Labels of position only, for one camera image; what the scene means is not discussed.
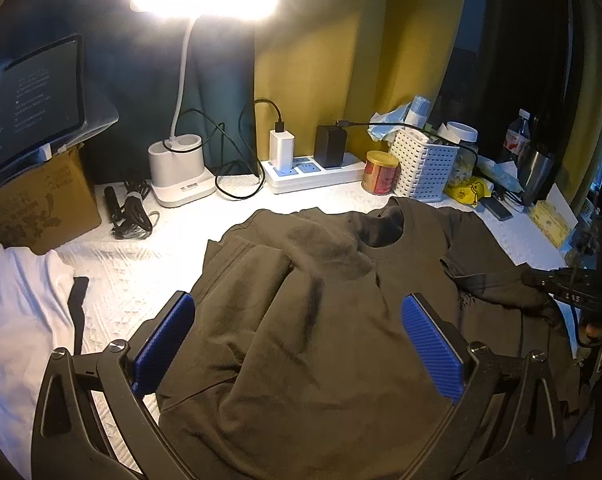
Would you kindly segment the dark brown t-shirt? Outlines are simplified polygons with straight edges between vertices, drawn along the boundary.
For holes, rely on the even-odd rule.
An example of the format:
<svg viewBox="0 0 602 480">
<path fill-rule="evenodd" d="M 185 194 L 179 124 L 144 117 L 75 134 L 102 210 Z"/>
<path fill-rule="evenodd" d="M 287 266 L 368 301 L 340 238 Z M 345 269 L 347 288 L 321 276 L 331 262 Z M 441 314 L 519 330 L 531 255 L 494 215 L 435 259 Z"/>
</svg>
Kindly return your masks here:
<svg viewBox="0 0 602 480">
<path fill-rule="evenodd" d="M 414 292 L 498 354 L 545 351 L 573 424 L 566 324 L 520 275 L 472 212 L 260 210 L 206 248 L 161 430 L 201 479 L 400 478 L 450 408 L 402 325 Z"/>
</svg>

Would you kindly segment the tablet on stand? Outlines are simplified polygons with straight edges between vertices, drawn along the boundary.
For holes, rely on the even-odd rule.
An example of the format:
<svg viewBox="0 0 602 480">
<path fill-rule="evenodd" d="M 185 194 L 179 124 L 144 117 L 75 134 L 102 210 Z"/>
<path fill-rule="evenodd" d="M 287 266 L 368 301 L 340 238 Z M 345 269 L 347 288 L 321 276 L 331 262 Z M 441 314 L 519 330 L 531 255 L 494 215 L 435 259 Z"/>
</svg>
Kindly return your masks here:
<svg viewBox="0 0 602 480">
<path fill-rule="evenodd" d="M 55 155 L 118 122 L 114 105 L 84 75 L 80 35 L 47 44 L 0 74 L 0 174 Z"/>
</svg>

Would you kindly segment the clear jar white lid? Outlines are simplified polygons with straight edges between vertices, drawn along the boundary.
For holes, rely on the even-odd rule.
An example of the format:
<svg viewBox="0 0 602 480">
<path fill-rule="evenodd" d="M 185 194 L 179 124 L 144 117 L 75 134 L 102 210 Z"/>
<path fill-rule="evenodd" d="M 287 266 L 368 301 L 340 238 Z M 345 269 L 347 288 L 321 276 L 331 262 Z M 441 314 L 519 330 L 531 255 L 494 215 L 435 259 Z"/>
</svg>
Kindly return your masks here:
<svg viewBox="0 0 602 480">
<path fill-rule="evenodd" d="M 438 128 L 438 135 L 446 141 L 458 146 L 457 156 L 450 177 L 449 188 L 465 185 L 472 177 L 474 166 L 478 160 L 478 132 L 475 128 L 461 122 L 446 122 Z"/>
</svg>

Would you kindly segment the plastic drink bottle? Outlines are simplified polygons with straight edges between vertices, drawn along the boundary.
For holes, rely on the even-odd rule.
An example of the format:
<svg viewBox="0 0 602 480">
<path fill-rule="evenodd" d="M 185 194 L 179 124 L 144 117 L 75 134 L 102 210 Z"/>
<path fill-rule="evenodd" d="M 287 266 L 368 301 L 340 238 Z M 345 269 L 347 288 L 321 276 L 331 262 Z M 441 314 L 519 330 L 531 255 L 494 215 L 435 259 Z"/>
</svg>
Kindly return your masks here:
<svg viewBox="0 0 602 480">
<path fill-rule="evenodd" d="M 508 157 L 514 162 L 518 162 L 521 155 L 530 143 L 530 113 L 520 108 L 518 117 L 512 122 L 507 131 L 504 140 L 504 149 Z"/>
</svg>

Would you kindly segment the yellow snack bag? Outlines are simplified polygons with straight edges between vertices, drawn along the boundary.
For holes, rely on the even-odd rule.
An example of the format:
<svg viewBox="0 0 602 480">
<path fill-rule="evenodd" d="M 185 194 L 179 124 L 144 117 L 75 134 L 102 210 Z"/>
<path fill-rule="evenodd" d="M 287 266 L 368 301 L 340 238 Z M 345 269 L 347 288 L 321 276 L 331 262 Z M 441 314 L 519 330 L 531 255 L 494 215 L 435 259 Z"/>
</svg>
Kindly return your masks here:
<svg viewBox="0 0 602 480">
<path fill-rule="evenodd" d="M 492 196 L 493 190 L 493 182 L 481 177 L 472 176 L 464 182 L 456 184 L 447 183 L 444 193 L 453 200 L 456 200 L 457 203 L 476 208 L 479 206 L 482 198 Z"/>
</svg>

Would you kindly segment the brown cardboard box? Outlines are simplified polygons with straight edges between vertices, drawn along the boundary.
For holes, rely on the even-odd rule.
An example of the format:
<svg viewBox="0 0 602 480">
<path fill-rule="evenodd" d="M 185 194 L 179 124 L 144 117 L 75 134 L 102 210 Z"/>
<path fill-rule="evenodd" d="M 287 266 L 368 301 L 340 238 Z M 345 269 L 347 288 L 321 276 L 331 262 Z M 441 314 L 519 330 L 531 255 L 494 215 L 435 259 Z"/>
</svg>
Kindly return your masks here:
<svg viewBox="0 0 602 480">
<path fill-rule="evenodd" d="M 101 224 L 77 146 L 0 188 L 0 244 L 43 255 Z"/>
</svg>

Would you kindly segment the white textured bedspread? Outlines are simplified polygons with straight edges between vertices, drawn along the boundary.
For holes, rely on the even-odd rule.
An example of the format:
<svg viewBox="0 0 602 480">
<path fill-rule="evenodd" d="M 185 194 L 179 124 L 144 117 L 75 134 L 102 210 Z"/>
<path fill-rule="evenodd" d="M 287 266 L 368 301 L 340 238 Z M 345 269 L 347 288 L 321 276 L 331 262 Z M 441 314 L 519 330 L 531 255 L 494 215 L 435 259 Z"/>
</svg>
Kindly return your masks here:
<svg viewBox="0 0 602 480">
<path fill-rule="evenodd" d="M 288 214 L 307 209 L 319 209 L 325 214 L 351 212 L 328 196 L 322 208 L 293 202 Z M 84 274 L 89 280 L 84 302 L 88 323 L 84 345 L 99 348 L 107 336 L 128 333 L 136 323 L 156 312 L 160 301 L 175 289 L 192 293 L 202 274 L 209 242 L 217 242 L 229 229 L 249 218 L 240 219 L 233 211 L 209 208 L 177 226 L 162 220 L 159 234 L 145 242 L 72 243 L 55 250 L 64 263 L 72 266 L 75 275 Z M 156 393 L 151 398 L 150 411 L 160 414 Z"/>
</svg>

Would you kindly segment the steel tumbler cup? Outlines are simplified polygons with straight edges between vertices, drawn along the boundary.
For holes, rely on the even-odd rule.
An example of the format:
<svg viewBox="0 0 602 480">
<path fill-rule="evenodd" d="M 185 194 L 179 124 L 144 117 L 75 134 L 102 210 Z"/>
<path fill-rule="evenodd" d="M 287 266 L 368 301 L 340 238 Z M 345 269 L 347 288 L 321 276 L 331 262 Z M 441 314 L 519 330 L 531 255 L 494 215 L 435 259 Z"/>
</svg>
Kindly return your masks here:
<svg viewBox="0 0 602 480">
<path fill-rule="evenodd" d="M 524 206 L 532 206 L 554 166 L 552 156 L 528 148 L 520 160 L 518 181 L 522 187 L 521 200 Z"/>
</svg>

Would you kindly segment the black power adapter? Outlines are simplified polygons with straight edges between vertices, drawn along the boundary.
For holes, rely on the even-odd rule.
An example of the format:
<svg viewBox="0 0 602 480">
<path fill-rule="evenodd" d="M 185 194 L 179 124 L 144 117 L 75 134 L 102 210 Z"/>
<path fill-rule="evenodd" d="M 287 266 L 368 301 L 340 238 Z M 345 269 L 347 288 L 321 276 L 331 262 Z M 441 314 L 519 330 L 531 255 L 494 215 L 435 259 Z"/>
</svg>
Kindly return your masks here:
<svg viewBox="0 0 602 480">
<path fill-rule="evenodd" d="M 317 126 L 314 159 L 324 168 L 340 167 L 348 133 L 338 126 Z"/>
</svg>

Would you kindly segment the red round tin can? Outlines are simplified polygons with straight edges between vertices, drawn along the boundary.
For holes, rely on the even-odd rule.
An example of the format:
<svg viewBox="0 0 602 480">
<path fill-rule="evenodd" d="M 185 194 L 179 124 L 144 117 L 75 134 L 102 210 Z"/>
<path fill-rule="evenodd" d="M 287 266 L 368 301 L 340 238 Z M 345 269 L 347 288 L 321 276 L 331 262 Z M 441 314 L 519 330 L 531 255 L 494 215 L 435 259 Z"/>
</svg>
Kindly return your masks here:
<svg viewBox="0 0 602 480">
<path fill-rule="evenodd" d="M 362 177 L 362 188 L 374 195 L 389 194 L 399 166 L 398 159 L 390 153 L 368 151 Z"/>
</svg>

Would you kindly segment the white desk lamp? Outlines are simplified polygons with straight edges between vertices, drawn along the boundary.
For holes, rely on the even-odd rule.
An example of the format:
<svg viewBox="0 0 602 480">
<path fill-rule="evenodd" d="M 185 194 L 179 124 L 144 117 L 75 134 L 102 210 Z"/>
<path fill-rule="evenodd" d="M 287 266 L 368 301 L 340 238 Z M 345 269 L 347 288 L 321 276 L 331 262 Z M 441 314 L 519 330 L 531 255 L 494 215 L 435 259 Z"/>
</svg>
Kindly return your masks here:
<svg viewBox="0 0 602 480">
<path fill-rule="evenodd" d="M 199 18 L 230 18 L 258 22 L 269 18 L 279 0 L 130 0 L 137 13 L 186 23 L 178 70 L 178 86 L 168 137 L 148 147 L 150 185 L 156 201 L 163 207 L 176 208 L 211 195 L 215 178 L 206 168 L 204 140 L 197 133 L 177 132 L 184 112 L 187 63 L 194 24 Z"/>
</svg>

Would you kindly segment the white perforated plastic basket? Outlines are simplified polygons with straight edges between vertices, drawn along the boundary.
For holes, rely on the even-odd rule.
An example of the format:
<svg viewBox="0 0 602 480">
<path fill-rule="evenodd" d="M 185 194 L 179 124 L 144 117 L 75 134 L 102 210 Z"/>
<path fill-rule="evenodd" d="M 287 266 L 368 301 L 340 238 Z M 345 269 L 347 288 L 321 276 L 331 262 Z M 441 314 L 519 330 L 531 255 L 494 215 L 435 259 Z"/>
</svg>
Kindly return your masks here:
<svg viewBox="0 0 602 480">
<path fill-rule="evenodd" d="M 390 147 L 398 160 L 393 193 L 423 203 L 439 202 L 458 150 L 455 144 L 432 143 L 415 128 L 398 128 Z"/>
</svg>

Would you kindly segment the white power strip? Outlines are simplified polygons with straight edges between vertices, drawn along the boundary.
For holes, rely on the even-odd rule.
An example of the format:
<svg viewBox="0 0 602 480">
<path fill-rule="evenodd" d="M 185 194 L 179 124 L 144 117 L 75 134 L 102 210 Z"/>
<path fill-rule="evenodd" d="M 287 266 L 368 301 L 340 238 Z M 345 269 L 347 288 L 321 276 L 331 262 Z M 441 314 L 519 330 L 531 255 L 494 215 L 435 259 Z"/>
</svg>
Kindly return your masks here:
<svg viewBox="0 0 602 480">
<path fill-rule="evenodd" d="M 313 156 L 295 157 L 287 170 L 278 170 L 268 160 L 263 162 L 266 182 L 275 194 L 322 188 L 362 180 L 365 163 L 345 153 L 342 165 L 326 168 Z"/>
</svg>

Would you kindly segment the white cloth garment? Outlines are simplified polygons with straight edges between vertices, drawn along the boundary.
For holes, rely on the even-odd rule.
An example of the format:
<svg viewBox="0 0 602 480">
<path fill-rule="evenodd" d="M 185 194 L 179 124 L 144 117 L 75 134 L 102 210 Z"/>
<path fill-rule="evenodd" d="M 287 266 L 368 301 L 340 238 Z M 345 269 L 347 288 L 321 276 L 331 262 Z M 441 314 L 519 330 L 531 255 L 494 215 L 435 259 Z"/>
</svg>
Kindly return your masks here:
<svg viewBox="0 0 602 480">
<path fill-rule="evenodd" d="M 74 347 L 75 270 L 57 252 L 0 244 L 0 450 L 31 478 L 36 402 L 51 351 Z"/>
</svg>

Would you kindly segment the black smartphone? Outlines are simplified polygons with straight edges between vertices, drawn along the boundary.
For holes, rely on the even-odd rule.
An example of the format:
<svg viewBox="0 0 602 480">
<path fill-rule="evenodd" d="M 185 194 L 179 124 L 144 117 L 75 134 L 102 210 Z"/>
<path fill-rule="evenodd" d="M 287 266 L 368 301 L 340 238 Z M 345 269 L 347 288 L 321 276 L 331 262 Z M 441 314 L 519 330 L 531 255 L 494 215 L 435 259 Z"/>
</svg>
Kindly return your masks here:
<svg viewBox="0 0 602 480">
<path fill-rule="evenodd" d="M 506 221 L 512 217 L 512 213 L 497 198 L 492 196 L 482 197 L 480 204 L 492 214 L 498 221 Z"/>
</svg>

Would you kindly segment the white usb charger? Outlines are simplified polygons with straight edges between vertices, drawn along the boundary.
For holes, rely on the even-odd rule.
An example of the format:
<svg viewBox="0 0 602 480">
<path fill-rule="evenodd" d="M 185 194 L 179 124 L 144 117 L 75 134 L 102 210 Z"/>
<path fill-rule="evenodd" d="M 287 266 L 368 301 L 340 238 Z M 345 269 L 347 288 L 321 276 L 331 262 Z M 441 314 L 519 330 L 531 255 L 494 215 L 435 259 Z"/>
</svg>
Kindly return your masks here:
<svg viewBox="0 0 602 480">
<path fill-rule="evenodd" d="M 269 135 L 269 161 L 277 171 L 292 168 L 294 135 L 287 130 L 272 130 Z"/>
</svg>

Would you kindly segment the yellow tissue box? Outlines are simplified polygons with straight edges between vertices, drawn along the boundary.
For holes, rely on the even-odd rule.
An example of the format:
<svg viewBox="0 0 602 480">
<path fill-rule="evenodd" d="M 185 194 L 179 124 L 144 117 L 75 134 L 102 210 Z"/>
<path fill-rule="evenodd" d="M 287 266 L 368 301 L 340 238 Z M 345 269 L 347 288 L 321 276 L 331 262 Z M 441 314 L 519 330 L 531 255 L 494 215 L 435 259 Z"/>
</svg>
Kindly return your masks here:
<svg viewBox="0 0 602 480">
<path fill-rule="evenodd" d="M 556 184 L 544 200 L 538 200 L 529 209 L 528 215 L 557 249 L 570 240 L 578 225 L 576 215 Z"/>
</svg>

